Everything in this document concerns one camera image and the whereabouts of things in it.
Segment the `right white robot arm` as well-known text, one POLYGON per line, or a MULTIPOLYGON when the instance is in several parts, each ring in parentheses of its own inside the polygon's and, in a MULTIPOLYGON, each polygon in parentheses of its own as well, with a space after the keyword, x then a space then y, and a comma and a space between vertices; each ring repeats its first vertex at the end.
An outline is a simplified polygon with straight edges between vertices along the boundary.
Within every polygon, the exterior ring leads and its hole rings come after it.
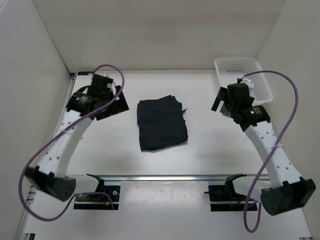
POLYGON ((220 87, 212 106, 238 124, 256 148, 266 165, 270 185, 254 182, 246 174, 234 174, 226 178, 224 193, 230 200, 247 195, 253 187, 251 199, 260 202, 266 212, 275 216, 306 205, 316 185, 312 179, 304 179, 293 166, 283 148, 277 143, 271 119, 261 105, 253 105, 249 87, 244 83, 233 83, 220 87))

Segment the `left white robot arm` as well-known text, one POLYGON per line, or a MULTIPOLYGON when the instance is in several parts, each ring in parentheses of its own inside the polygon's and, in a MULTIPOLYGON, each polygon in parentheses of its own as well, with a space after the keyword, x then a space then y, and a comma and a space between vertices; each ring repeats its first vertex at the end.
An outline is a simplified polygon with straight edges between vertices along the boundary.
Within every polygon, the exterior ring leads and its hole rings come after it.
POLYGON ((129 109, 122 90, 121 85, 106 83, 87 85, 74 92, 66 104, 59 133, 38 151, 44 156, 35 166, 26 164, 20 180, 27 178, 37 190, 62 202, 86 192, 93 200, 103 198, 105 188, 100 177, 92 174, 71 177, 67 170, 79 141, 94 120, 129 109))

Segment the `dark navy shorts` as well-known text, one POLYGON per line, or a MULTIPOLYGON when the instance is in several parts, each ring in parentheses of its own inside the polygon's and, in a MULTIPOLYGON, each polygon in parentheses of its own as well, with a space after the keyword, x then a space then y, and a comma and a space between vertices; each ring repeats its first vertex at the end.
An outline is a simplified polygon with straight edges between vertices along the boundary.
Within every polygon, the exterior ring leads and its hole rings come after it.
POLYGON ((182 103, 175 96, 141 100, 137 104, 137 125, 141 151, 157 151, 188 141, 182 103))

